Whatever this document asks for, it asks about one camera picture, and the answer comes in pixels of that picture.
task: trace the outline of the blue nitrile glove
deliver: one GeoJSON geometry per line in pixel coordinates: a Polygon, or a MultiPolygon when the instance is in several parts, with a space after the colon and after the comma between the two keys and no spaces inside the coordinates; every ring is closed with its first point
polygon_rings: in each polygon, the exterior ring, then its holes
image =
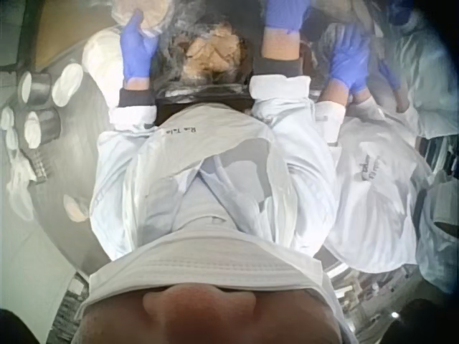
{"type": "Polygon", "coordinates": [[[393,71],[391,71],[391,69],[389,68],[389,66],[383,59],[379,61],[378,68],[379,68],[379,72],[386,78],[390,87],[394,91],[397,91],[401,86],[400,78],[396,76],[396,74],[393,73],[393,71]]]}
{"type": "Polygon", "coordinates": [[[136,10],[121,32],[124,81],[133,77],[149,77],[151,59],[158,49],[158,37],[146,37],[141,33],[143,12],[136,10]]]}
{"type": "Polygon", "coordinates": [[[330,77],[342,81],[352,92],[362,91],[368,75],[369,38],[355,24],[337,30],[330,77]]]}
{"type": "Polygon", "coordinates": [[[265,24],[273,29],[298,32],[310,3],[311,0],[268,0],[265,24]]]}

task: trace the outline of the black cuff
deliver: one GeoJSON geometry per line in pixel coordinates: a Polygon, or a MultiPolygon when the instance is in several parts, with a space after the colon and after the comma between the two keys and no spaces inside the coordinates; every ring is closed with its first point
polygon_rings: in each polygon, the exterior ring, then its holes
{"type": "Polygon", "coordinates": [[[303,75],[302,59],[293,61],[280,61],[277,59],[265,59],[259,57],[255,60],[254,74],[269,75],[278,74],[286,77],[299,77],[303,75]]]}
{"type": "Polygon", "coordinates": [[[153,90],[131,91],[122,88],[120,90],[119,108],[129,106],[153,106],[155,105],[155,95],[153,90]]]}

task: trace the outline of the lab worker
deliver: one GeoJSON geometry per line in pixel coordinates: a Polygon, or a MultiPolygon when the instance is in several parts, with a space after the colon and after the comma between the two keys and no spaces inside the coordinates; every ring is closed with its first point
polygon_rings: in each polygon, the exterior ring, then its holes
{"type": "Polygon", "coordinates": [[[336,141],[368,48],[344,33],[315,106],[299,59],[308,5],[268,1],[253,117],[201,104],[154,126],[157,40],[138,12],[123,30],[124,88],[90,207],[112,262],[90,277],[82,343],[356,343],[312,256],[337,210],[325,138],[336,141]]]}
{"type": "Polygon", "coordinates": [[[363,75],[334,148],[341,153],[336,170],[339,210],[325,243],[336,258],[367,273],[417,264],[412,214],[432,173],[415,149],[417,111],[406,89],[384,60],[379,72],[392,89],[397,110],[376,103],[363,75]]]}

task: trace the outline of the metal canister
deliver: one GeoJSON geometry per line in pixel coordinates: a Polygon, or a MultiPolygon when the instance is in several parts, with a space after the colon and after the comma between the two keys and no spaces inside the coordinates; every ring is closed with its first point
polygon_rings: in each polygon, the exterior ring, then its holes
{"type": "Polygon", "coordinates": [[[31,149],[57,139],[60,132],[60,116],[53,107],[46,110],[31,111],[24,124],[24,136],[31,149]]]}
{"type": "Polygon", "coordinates": [[[25,72],[19,81],[19,101],[29,106],[46,104],[51,95],[51,76],[47,73],[25,72]]]}

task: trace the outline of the white lid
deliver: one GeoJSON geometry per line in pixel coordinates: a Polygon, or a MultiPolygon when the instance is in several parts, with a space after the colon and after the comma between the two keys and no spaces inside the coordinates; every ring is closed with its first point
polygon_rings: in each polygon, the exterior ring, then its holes
{"type": "Polygon", "coordinates": [[[8,130],[14,126],[14,112],[9,106],[6,106],[1,111],[0,127],[3,130],[8,130]]]}
{"type": "Polygon", "coordinates": [[[30,74],[30,72],[25,72],[22,77],[21,96],[22,101],[27,103],[29,102],[30,91],[32,89],[32,74],[30,74]]]}
{"type": "Polygon", "coordinates": [[[78,63],[66,66],[52,88],[52,100],[59,107],[66,106],[78,91],[83,79],[83,69],[78,63]]]}
{"type": "Polygon", "coordinates": [[[14,128],[9,128],[6,131],[5,143],[6,143],[6,147],[11,151],[15,151],[19,148],[17,132],[15,131],[14,128]]]}
{"type": "Polygon", "coordinates": [[[42,142],[42,129],[35,111],[28,114],[24,124],[24,137],[30,149],[36,149],[42,142]]]}

